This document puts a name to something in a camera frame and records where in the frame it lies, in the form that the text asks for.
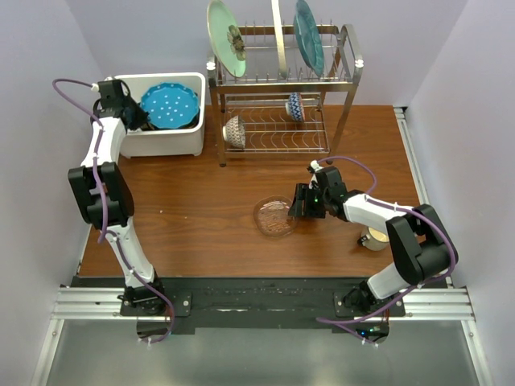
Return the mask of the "turquoise scalloped plate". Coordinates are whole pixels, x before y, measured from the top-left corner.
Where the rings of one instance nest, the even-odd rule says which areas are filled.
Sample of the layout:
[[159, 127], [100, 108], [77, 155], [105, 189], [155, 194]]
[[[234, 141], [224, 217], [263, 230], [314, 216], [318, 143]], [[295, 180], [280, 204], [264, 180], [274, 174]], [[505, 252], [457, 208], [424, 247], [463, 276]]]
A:
[[145, 91], [140, 107], [158, 129], [187, 128], [200, 113], [198, 94], [181, 83], [162, 82]]

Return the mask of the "dark teal bottom dish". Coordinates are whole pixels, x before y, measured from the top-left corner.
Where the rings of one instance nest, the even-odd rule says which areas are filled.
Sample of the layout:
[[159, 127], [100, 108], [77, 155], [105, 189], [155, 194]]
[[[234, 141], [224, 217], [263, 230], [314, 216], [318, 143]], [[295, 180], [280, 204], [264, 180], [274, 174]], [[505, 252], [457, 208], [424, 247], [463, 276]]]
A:
[[154, 125], [154, 124], [152, 124], [150, 122], [147, 122], [145, 125], [140, 127], [140, 130], [141, 131], [156, 131], [156, 130], [192, 129], [192, 128], [196, 127], [198, 123], [199, 123], [199, 117], [195, 117], [188, 124], [181, 125], [181, 126], [179, 126], [177, 128], [171, 128], [170, 126], [167, 126], [167, 127], [165, 127], [165, 126], [158, 126], [158, 125]]

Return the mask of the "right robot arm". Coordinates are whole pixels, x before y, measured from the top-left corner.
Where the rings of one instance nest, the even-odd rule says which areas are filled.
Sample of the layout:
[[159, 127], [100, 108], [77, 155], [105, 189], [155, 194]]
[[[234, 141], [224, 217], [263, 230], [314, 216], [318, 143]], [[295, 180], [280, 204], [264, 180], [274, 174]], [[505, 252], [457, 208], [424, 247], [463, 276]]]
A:
[[288, 216], [322, 219], [330, 215], [388, 238], [393, 262], [344, 295], [346, 307], [378, 315], [386, 308], [387, 298], [454, 270], [458, 253], [432, 206], [402, 206], [374, 199], [362, 191], [350, 191], [334, 166], [322, 167], [313, 161], [307, 169], [311, 181], [296, 185]]

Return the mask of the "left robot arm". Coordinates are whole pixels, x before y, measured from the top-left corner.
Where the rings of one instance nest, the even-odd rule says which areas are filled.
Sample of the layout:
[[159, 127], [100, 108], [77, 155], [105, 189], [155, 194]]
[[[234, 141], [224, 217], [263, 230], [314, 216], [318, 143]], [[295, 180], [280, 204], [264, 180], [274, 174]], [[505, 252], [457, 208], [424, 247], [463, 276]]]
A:
[[167, 309], [167, 296], [136, 235], [134, 199], [118, 166], [124, 138], [130, 131], [149, 128], [148, 114], [124, 80], [110, 78], [90, 87], [99, 92], [87, 112], [93, 135], [80, 166], [68, 171], [68, 182], [83, 220], [100, 232], [99, 241], [109, 243], [122, 267], [123, 305], [158, 315]]

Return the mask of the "white plastic bin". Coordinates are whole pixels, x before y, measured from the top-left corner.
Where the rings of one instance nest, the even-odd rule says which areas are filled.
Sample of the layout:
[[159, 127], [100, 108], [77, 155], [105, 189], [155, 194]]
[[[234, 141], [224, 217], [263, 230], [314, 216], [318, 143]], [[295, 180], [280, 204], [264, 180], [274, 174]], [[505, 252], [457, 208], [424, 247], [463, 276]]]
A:
[[200, 100], [199, 123], [192, 129], [129, 131], [122, 140], [121, 154], [126, 158], [202, 153], [204, 146], [204, 106], [206, 80], [199, 72], [172, 72], [154, 74], [118, 75], [124, 80], [132, 98], [140, 104], [141, 97], [150, 87], [162, 82], [181, 83], [198, 94]]

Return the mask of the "beige paper cup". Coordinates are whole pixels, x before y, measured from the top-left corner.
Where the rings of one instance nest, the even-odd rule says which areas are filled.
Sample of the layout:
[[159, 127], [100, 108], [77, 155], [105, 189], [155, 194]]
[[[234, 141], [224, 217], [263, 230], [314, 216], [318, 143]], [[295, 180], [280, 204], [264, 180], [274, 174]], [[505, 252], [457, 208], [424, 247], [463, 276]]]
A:
[[374, 228], [365, 227], [357, 243], [371, 251], [381, 251], [389, 245], [389, 237]]

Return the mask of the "red patterned bowl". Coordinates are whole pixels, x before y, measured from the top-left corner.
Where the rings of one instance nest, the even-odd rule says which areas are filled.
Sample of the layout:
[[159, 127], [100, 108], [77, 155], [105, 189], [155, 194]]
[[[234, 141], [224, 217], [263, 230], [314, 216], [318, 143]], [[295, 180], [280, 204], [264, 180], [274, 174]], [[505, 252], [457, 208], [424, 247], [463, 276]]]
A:
[[222, 127], [222, 137], [225, 142], [236, 149], [245, 148], [245, 122], [239, 115], [230, 118]]

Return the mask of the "blue zigzag bowl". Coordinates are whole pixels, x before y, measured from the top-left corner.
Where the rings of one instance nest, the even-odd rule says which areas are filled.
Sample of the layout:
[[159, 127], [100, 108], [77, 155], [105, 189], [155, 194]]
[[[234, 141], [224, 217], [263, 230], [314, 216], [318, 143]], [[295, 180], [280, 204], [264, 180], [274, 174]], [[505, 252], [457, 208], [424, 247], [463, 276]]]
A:
[[302, 97], [299, 92], [290, 94], [287, 102], [285, 103], [287, 115], [296, 122], [305, 121], [305, 113], [303, 108]]

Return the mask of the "metal dish rack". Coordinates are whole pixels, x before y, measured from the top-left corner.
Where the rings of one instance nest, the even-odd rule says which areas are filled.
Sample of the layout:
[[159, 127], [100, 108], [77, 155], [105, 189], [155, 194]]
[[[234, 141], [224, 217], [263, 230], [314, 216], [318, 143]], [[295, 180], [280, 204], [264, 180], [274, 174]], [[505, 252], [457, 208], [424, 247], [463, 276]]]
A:
[[[240, 30], [247, 55], [243, 77], [232, 76], [215, 55], [207, 62], [219, 165], [233, 159], [294, 160], [334, 155], [364, 67], [353, 26], [319, 25], [324, 53], [320, 78], [305, 64], [293, 26], [283, 26], [288, 67], [285, 80], [278, 72], [274, 28], [251, 25]], [[304, 122], [293, 121], [286, 113], [285, 103], [294, 92], [302, 97]], [[222, 127], [236, 115], [245, 122], [246, 144], [241, 150], [222, 137]]]

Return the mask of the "mint flower plate in rack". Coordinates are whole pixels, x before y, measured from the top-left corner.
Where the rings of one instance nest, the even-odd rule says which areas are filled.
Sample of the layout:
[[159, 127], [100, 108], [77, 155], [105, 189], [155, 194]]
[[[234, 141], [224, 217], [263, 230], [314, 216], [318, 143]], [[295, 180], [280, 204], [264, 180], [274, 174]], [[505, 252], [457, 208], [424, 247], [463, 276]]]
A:
[[235, 78], [246, 71], [246, 49], [233, 12], [222, 1], [211, 1], [207, 8], [207, 27], [212, 51]]

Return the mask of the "beige plate in rack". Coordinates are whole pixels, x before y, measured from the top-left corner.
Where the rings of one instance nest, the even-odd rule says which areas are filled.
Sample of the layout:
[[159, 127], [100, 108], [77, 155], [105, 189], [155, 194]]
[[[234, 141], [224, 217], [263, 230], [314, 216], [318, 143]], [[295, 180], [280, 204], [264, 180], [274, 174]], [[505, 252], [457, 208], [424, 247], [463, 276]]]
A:
[[274, 35], [276, 39], [277, 53], [278, 53], [278, 72], [279, 76], [282, 79], [286, 79], [288, 77], [288, 67], [286, 65], [286, 53], [285, 53], [285, 44], [284, 44], [284, 35], [282, 31], [282, 18], [279, 0], [271, 1], [271, 8], [273, 14], [273, 23], [274, 23]]

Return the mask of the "teal plate in rack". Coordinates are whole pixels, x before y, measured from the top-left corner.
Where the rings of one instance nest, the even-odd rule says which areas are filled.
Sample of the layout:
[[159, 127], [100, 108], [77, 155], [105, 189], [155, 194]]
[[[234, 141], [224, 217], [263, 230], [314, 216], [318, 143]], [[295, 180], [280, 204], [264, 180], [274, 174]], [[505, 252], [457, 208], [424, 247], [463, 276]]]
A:
[[305, 64], [320, 78], [324, 72], [324, 53], [318, 26], [311, 8], [304, 0], [295, 4], [294, 31]]

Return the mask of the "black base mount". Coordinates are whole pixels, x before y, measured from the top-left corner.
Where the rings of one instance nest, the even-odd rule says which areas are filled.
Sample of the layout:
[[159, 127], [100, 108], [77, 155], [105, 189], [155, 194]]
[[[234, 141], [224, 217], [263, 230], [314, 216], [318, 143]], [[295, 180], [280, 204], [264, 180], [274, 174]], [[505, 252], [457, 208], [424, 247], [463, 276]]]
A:
[[145, 287], [119, 295], [120, 313], [141, 320], [141, 337], [161, 334], [167, 324], [150, 317], [172, 316], [173, 333], [192, 335], [200, 328], [318, 329], [319, 318], [337, 322], [370, 313], [377, 317], [405, 315], [404, 303], [394, 297], [366, 298], [361, 277], [164, 278], [159, 298]]

